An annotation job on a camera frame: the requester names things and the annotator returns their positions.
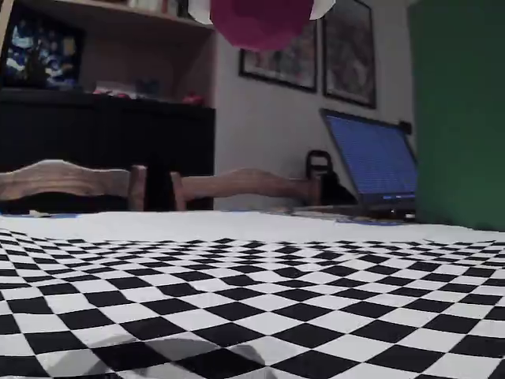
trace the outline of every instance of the green wall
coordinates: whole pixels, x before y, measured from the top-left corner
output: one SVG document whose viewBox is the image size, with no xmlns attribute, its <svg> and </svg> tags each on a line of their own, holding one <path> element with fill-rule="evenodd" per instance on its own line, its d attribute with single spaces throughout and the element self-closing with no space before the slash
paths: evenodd
<svg viewBox="0 0 505 379">
<path fill-rule="evenodd" d="M 422 220 L 505 231 L 505 0 L 410 7 Z"/>
</svg>

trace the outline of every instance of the blue screen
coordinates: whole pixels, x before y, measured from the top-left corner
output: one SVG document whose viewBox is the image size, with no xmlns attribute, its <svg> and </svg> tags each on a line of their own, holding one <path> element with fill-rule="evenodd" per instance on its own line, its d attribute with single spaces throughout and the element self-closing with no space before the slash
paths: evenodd
<svg viewBox="0 0 505 379">
<path fill-rule="evenodd" d="M 359 194 L 380 194 L 385 200 L 401 193 L 413 197 L 417 169 L 400 129 L 337 116 L 327 119 Z"/>
</svg>

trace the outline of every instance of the checkered cloth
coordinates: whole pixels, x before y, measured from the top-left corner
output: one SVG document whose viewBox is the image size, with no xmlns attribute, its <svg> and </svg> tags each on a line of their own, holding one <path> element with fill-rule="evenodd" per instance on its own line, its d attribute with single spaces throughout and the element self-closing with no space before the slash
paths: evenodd
<svg viewBox="0 0 505 379">
<path fill-rule="evenodd" d="M 505 244 L 0 231 L 0 377 L 505 377 Z"/>
</svg>

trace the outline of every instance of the chair backrest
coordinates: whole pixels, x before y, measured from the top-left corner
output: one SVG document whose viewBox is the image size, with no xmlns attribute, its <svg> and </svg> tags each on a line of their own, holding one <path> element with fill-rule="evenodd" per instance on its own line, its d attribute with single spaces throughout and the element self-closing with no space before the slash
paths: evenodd
<svg viewBox="0 0 505 379">
<path fill-rule="evenodd" d="M 18 170 L 0 173 L 0 201 L 13 201 L 38 193 L 69 193 L 80 197 L 103 195 L 128 199 L 132 211 L 144 210 L 147 169 L 132 166 L 96 170 L 64 160 L 47 159 Z"/>
<path fill-rule="evenodd" d="M 281 178 L 253 168 L 242 168 L 216 176 L 181 177 L 179 173 L 171 172 L 170 178 L 177 211 L 185 211 L 188 201 L 205 197 L 230 197 L 241 194 L 285 197 L 314 203 L 314 200 L 317 201 L 320 191 L 317 182 Z"/>
</svg>

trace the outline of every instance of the white wall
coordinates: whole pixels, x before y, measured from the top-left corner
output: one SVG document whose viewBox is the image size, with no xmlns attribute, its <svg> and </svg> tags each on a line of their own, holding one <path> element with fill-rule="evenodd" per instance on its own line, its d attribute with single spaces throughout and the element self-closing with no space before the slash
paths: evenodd
<svg viewBox="0 0 505 379">
<path fill-rule="evenodd" d="M 365 2 L 373 9 L 375 28 L 376 110 L 325 99 L 321 94 L 241 78 L 238 49 L 223 37 L 218 38 L 216 173 L 255 167 L 283 176 L 302 177 L 305 154 L 311 149 L 323 149 L 333 154 L 342 183 L 349 187 L 349 179 L 339 164 L 319 109 L 325 107 L 387 122 L 413 121 L 407 3 L 405 0 Z M 216 208 L 263 208 L 285 203 L 283 199 L 240 196 L 218 200 Z"/>
</svg>

